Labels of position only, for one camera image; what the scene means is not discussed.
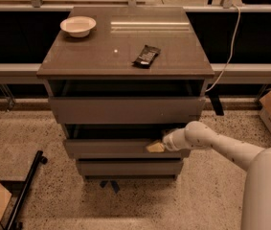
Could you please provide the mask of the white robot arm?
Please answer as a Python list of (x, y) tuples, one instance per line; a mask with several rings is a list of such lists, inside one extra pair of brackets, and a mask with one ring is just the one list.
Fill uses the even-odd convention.
[(271, 148), (265, 149), (219, 134), (192, 121), (147, 145), (149, 152), (209, 148), (246, 171), (241, 230), (271, 230)]

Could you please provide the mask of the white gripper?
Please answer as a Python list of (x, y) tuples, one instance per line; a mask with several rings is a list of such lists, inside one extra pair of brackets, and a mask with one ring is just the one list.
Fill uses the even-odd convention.
[(186, 140), (183, 128), (164, 129), (162, 130), (163, 142), (161, 140), (154, 141), (146, 146), (148, 152), (159, 153), (165, 149), (169, 151), (178, 151), (188, 149), (189, 142)]

